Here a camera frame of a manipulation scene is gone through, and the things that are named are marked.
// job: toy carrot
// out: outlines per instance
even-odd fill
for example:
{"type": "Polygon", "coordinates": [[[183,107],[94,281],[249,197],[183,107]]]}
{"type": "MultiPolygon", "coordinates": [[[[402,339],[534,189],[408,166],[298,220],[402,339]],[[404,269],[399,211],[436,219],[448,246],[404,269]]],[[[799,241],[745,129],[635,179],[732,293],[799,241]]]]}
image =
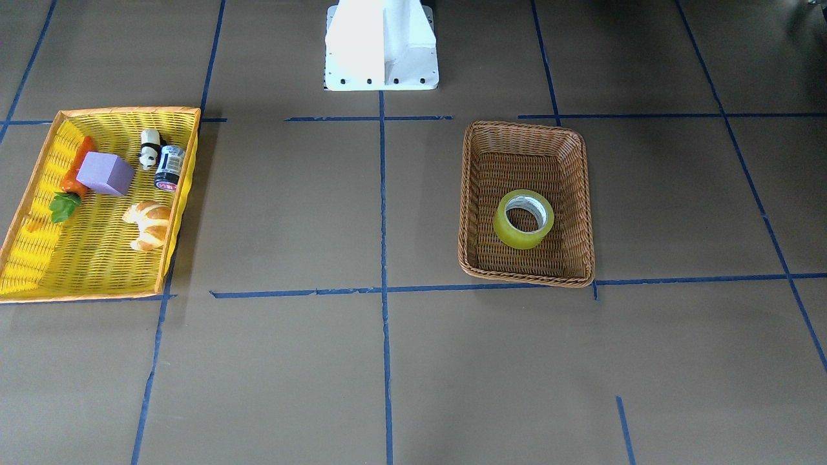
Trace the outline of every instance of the toy carrot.
{"type": "Polygon", "coordinates": [[[78,182],[78,173],[80,166],[84,163],[86,154],[95,150],[95,142],[92,137],[86,136],[80,142],[78,151],[72,160],[72,166],[63,180],[60,181],[60,190],[63,192],[55,192],[55,199],[49,204],[49,210],[52,211],[52,223],[61,223],[66,221],[74,212],[74,209],[80,205],[80,200],[89,192],[89,188],[78,182]]]}

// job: gray surface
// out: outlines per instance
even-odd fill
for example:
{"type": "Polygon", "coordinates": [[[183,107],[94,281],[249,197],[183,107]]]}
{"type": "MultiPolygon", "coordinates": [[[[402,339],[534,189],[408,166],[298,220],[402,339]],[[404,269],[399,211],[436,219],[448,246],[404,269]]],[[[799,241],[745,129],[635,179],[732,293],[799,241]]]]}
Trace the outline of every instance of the gray surface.
{"type": "Polygon", "coordinates": [[[173,300],[141,462],[383,463],[379,309],[378,295],[173,300]]]}
{"type": "Polygon", "coordinates": [[[0,307],[7,465],[128,463],[158,302],[0,307]]]}
{"type": "Polygon", "coordinates": [[[681,4],[727,112],[827,111],[827,24],[818,5],[681,4]]]}
{"type": "MultiPolygon", "coordinates": [[[[0,305],[0,462],[827,463],[825,366],[721,118],[563,121],[586,139],[600,301],[458,290],[499,284],[457,265],[465,127],[552,112],[532,4],[437,2],[440,88],[385,113],[454,119],[385,124],[383,256],[380,124],[284,122],[380,113],[322,91],[332,3],[227,2],[206,111],[227,121],[200,132],[177,296],[0,305]],[[754,281],[614,285],[731,275],[754,281]]],[[[537,7],[562,112],[717,111],[674,2],[557,3],[537,7]]],[[[827,108],[815,8],[681,4],[728,112],[827,108]]],[[[219,5],[61,0],[12,119],[198,106],[219,5]]],[[[3,117],[48,6],[0,5],[3,117]]],[[[823,276],[824,119],[731,121],[791,271],[823,276]]],[[[47,130],[7,129],[0,228],[47,130]]],[[[827,338],[827,279],[795,283],[827,338]]]]}

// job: brown wicker basket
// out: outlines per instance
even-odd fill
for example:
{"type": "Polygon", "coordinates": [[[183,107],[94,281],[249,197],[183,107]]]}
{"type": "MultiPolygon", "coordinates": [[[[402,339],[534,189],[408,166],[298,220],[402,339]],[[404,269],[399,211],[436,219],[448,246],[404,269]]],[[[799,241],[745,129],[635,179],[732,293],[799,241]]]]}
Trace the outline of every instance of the brown wicker basket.
{"type": "MultiPolygon", "coordinates": [[[[518,228],[533,216],[512,210],[518,228]]],[[[511,122],[472,123],[462,143],[458,256],[462,269],[490,280],[585,287],[595,279],[586,144],[563,127],[511,122]],[[554,226],[540,245],[516,250],[494,232],[500,200],[515,189],[548,199],[554,226]]]]}

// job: basket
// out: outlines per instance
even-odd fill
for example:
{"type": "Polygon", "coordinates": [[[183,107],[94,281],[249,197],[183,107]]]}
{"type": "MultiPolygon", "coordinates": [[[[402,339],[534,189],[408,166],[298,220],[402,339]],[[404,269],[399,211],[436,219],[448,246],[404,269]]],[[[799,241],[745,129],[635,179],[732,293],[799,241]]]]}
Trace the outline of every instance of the basket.
{"type": "MultiPolygon", "coordinates": [[[[510,213],[517,228],[532,229],[530,213],[510,213]]],[[[580,134],[562,127],[472,123],[462,144],[458,256],[466,273],[489,280],[589,285],[595,279],[595,244],[580,134]],[[554,210],[552,230],[533,249],[506,246],[494,232],[497,206],[515,189],[538,192],[554,210]]]]}
{"type": "Polygon", "coordinates": [[[200,117],[201,110],[185,107],[58,112],[0,250],[0,301],[159,294],[192,184],[200,117]],[[157,189],[155,170],[144,171],[138,162],[141,130],[150,128],[157,129],[167,143],[186,147],[175,192],[157,189]],[[85,136],[94,139],[98,151],[117,154],[136,168],[135,178],[122,197],[90,191],[68,220],[54,224],[49,203],[60,191],[60,181],[85,136]],[[155,200],[172,209],[165,245],[150,252],[130,248],[138,229],[122,221],[129,206],[142,200],[155,200]]]}

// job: yellow basket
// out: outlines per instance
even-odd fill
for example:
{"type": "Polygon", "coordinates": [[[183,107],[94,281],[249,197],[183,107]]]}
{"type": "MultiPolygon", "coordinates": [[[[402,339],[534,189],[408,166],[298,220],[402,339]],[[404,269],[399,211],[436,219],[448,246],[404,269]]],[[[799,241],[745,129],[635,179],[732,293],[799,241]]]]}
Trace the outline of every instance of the yellow basket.
{"type": "Polygon", "coordinates": [[[159,294],[170,267],[181,215],[187,203],[198,147],[201,110],[186,107],[127,107],[57,113],[12,226],[0,249],[0,301],[107,299],[159,294]],[[157,189],[155,170],[138,162],[141,130],[157,129],[171,145],[186,147],[178,190],[157,189]],[[114,153],[136,168],[122,197],[90,191],[63,223],[50,220],[49,204],[86,136],[98,151],[114,153]],[[135,224],[122,221],[130,205],[154,200],[172,208],[165,245],[136,252],[129,243],[135,224]]]}

